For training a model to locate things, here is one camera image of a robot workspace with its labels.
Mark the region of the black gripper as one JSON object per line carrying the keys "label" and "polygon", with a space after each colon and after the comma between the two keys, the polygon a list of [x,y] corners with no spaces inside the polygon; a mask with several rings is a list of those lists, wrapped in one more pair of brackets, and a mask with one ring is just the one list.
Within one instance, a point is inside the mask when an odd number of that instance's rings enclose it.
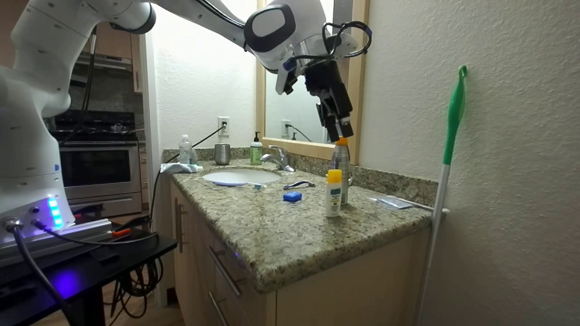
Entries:
{"label": "black gripper", "polygon": [[[352,137],[352,101],[341,79],[338,63],[323,61],[310,64],[307,68],[307,90],[319,97],[323,115],[339,117],[341,137]],[[336,142],[339,139],[338,121],[334,117],[325,117],[323,126],[327,128],[329,139]]]}

